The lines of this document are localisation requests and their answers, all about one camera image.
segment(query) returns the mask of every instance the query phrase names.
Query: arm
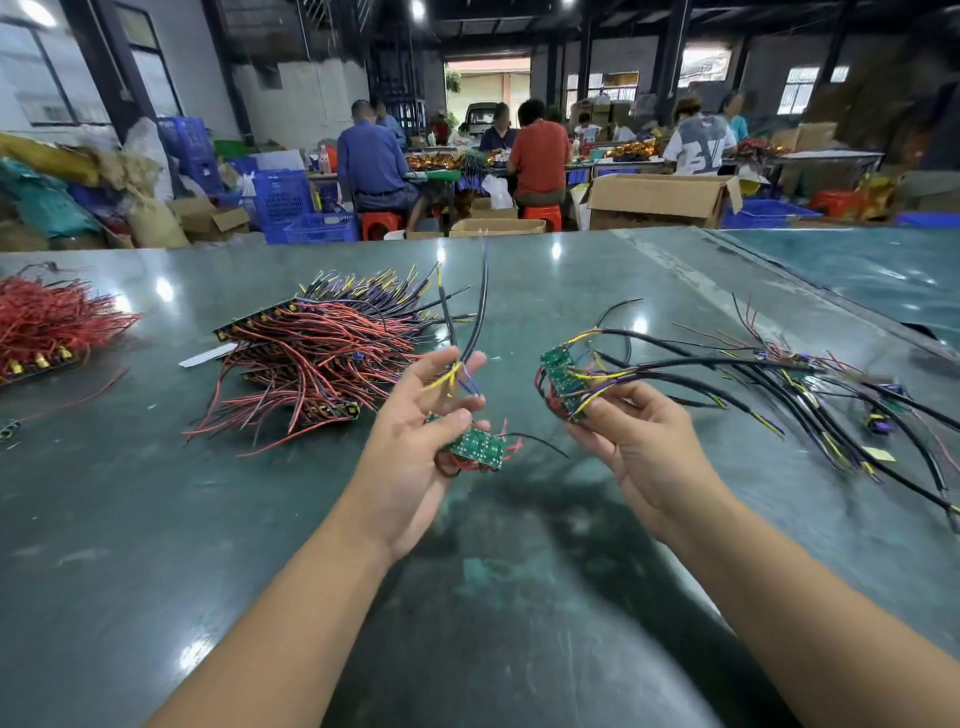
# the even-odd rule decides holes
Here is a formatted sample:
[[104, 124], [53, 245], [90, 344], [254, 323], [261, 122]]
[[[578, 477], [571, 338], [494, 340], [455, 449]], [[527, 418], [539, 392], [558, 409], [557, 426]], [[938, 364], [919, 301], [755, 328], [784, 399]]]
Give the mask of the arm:
[[611, 396], [636, 407], [596, 400], [590, 429], [572, 434], [611, 467], [803, 725], [960, 725], [960, 663], [737, 501], [678, 404], [640, 382]]
[[[443, 501], [449, 481], [434, 465], [437, 450], [483, 407], [482, 398], [424, 389], [457, 355], [432, 352], [407, 370], [330, 515], [147, 728], [320, 725], [387, 568], [417, 543]], [[468, 367], [485, 360], [476, 353]], [[447, 414], [425, 425], [431, 411]]]

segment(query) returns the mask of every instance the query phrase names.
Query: red stool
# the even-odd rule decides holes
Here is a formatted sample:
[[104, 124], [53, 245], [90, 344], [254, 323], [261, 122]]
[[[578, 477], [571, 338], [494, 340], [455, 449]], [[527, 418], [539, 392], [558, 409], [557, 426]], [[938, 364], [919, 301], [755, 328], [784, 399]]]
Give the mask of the red stool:
[[523, 209], [523, 219], [546, 221], [547, 232], [560, 232], [564, 229], [564, 221], [560, 216], [559, 205], [551, 205], [550, 207], [525, 207]]
[[383, 240], [388, 232], [403, 228], [403, 215], [395, 212], [363, 212], [363, 239]]

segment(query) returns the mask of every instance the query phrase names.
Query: white wall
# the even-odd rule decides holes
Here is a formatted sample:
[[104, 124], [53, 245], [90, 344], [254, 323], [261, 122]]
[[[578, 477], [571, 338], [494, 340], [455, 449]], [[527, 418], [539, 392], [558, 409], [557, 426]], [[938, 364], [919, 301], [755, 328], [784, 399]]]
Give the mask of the white wall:
[[257, 141], [272, 139], [290, 149], [312, 149], [336, 138], [351, 123], [350, 105], [367, 99], [364, 69], [347, 61], [279, 63], [282, 88], [262, 88], [251, 65], [234, 67]]

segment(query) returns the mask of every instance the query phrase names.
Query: factory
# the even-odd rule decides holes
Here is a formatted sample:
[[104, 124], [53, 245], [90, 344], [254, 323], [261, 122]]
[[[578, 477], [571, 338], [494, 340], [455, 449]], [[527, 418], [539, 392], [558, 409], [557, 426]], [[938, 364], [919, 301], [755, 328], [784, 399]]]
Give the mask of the factory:
[[946, 0], [0, 0], [0, 725], [960, 725], [958, 79]]

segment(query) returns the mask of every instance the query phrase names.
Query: ceiling light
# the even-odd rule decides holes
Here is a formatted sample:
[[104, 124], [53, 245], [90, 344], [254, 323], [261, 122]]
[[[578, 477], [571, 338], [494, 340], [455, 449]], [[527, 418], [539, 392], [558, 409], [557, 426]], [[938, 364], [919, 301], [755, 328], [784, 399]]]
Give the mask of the ceiling light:
[[35, 23], [39, 23], [47, 28], [53, 28], [57, 25], [57, 19], [53, 14], [40, 5], [36, 0], [20, 0], [20, 8]]

